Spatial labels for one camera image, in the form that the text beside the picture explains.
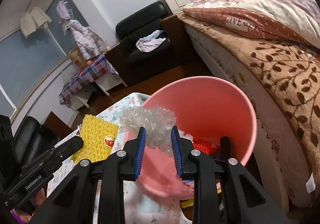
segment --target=floral tablecloth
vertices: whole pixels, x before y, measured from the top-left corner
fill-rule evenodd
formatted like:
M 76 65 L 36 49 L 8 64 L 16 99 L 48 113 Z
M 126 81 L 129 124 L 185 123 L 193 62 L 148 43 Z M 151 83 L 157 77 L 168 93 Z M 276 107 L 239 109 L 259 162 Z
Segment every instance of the floral tablecloth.
M 119 116 L 128 107 L 141 106 L 148 98 L 148 95 L 141 93 L 131 93 L 113 106 L 104 110 L 97 117 L 108 122 L 119 123 Z M 75 130 L 64 138 L 56 146 L 79 134 L 79 129 Z M 112 153 L 121 150 L 124 146 L 124 133 L 118 133 Z M 64 177 L 73 169 L 75 164 L 68 158 L 63 162 L 61 168 L 54 173 L 54 178 L 48 184 L 49 196 Z M 98 221 L 98 206 L 100 198 L 101 181 L 98 183 L 95 199 L 93 223 Z M 160 198 L 148 193 L 138 182 L 124 181 L 124 212 L 126 224 L 191 224 L 181 211 L 180 201 L 177 199 Z

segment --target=human hand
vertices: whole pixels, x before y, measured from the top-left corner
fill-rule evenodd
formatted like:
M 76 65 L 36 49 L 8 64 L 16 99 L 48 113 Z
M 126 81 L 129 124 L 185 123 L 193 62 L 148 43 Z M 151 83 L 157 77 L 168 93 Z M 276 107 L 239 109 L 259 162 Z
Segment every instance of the human hand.
M 44 203 L 45 199 L 46 199 L 46 196 L 44 194 L 44 189 L 42 188 L 34 196 L 36 208 L 40 207 Z M 25 223 L 29 223 L 32 216 L 34 215 L 34 212 L 32 213 L 32 216 L 30 216 L 28 213 L 22 210 L 17 210 L 17 209 L 13 209 L 13 212 Z

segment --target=brown floral blanket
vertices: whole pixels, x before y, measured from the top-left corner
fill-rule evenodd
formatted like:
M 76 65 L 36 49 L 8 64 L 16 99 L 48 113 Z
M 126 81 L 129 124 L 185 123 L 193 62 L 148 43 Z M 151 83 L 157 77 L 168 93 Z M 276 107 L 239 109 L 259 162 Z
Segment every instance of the brown floral blanket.
M 228 50 L 261 83 L 287 118 L 320 188 L 320 50 L 292 41 L 248 39 L 184 13 L 177 17 Z

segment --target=yellow sticker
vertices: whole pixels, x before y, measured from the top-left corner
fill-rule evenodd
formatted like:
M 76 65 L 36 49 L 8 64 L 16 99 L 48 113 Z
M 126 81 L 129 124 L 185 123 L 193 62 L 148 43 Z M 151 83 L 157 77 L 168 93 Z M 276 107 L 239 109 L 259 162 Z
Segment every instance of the yellow sticker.
M 241 80 L 242 83 L 246 82 L 245 77 L 241 72 L 239 72 L 239 77 L 240 77 L 240 80 Z

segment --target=yellow sponge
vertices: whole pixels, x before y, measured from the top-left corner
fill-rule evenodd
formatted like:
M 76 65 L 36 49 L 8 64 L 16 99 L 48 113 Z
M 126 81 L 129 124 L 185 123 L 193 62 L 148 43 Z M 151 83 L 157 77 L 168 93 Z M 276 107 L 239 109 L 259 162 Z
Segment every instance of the yellow sponge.
M 96 116 L 85 115 L 80 129 L 84 145 L 71 159 L 75 163 L 82 159 L 89 159 L 91 162 L 105 160 L 111 154 L 118 128 L 118 125 Z

